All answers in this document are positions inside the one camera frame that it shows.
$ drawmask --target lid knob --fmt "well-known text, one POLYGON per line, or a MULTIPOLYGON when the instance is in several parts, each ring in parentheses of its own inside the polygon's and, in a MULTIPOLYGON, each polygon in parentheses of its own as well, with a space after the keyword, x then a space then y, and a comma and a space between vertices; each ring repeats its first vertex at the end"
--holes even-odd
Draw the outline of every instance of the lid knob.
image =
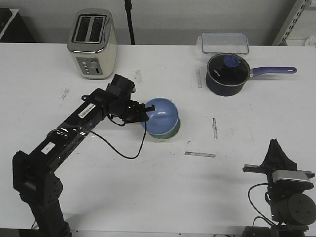
POLYGON ((241 63, 241 61, 235 57, 234 55, 226 55, 224 57, 224 64, 227 66, 227 67, 230 67, 230 68, 235 68, 237 67, 239 64, 241 63))

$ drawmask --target scuff mark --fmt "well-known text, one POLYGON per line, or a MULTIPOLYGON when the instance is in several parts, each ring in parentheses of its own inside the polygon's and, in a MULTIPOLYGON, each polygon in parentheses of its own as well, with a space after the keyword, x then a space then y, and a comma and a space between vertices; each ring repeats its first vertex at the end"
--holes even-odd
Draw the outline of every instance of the scuff mark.
POLYGON ((255 146, 255 141, 253 140, 253 135, 252 135, 251 126, 250 126, 249 128, 250 128, 250 135, 251 135, 251 139, 252 139, 252 144, 253 144, 253 146, 255 146))
POLYGON ((196 69, 196 76, 197 76, 197 87, 202 88, 201 72, 199 69, 196 69))
POLYGON ((166 69, 166 73, 168 72, 168 68, 164 64, 158 64, 158 65, 163 66, 166 69))
POLYGON ((215 158, 215 154, 209 154, 209 153, 201 153, 201 152, 184 152, 185 155, 190 156, 199 156, 199 157, 212 157, 215 158))
POLYGON ((232 136, 234 136, 234 134, 235 134, 235 129, 234 129, 233 127, 230 127, 230 128, 229 128, 229 132, 230 132, 230 134, 231 134, 232 136))
POLYGON ((92 135, 91 138, 94 139, 94 140, 98 140, 98 137, 95 136, 95 135, 92 135))
POLYGON ((68 93, 69 93, 69 89, 65 88, 64 94, 61 96, 62 100, 64 100, 66 98, 68 93))
POLYGON ((135 76, 134 76, 134 80, 137 81, 138 83, 142 83, 142 72, 140 70, 136 70, 135 71, 135 76))
POLYGON ((217 125, 216 125, 215 118, 212 119, 212 127, 213 127, 213 131, 214 131, 214 139, 217 139, 217 125))

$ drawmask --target saucepan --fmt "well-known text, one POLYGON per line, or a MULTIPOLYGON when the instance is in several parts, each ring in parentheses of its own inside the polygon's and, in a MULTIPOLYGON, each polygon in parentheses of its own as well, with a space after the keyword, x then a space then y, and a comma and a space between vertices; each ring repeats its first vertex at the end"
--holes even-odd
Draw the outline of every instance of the saucepan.
POLYGON ((236 54, 220 53, 207 64, 206 84, 221 96, 235 95, 241 91, 250 77, 266 73, 296 73, 295 67, 259 67, 251 69, 249 64, 236 54))

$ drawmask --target container lid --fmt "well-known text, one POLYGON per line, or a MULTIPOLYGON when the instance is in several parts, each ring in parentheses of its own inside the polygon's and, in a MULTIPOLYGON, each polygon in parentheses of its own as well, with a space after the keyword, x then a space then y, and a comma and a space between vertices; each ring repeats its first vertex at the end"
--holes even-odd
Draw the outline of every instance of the container lid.
POLYGON ((244 33, 202 33, 202 51, 204 53, 237 53, 249 52, 248 38, 244 33))

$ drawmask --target toaster slot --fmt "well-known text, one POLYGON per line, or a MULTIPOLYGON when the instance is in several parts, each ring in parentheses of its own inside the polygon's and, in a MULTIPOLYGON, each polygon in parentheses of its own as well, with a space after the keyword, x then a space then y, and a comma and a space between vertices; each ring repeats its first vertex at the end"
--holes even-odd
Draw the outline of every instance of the toaster slot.
POLYGON ((81 15, 74 35, 74 43, 100 43, 105 15, 81 15))
POLYGON ((104 21, 104 17, 94 18, 91 35, 90 35, 90 42, 101 42, 100 36, 101 36, 103 21, 104 21))
POLYGON ((81 16, 79 19, 75 42, 84 42, 89 29, 91 17, 81 16))

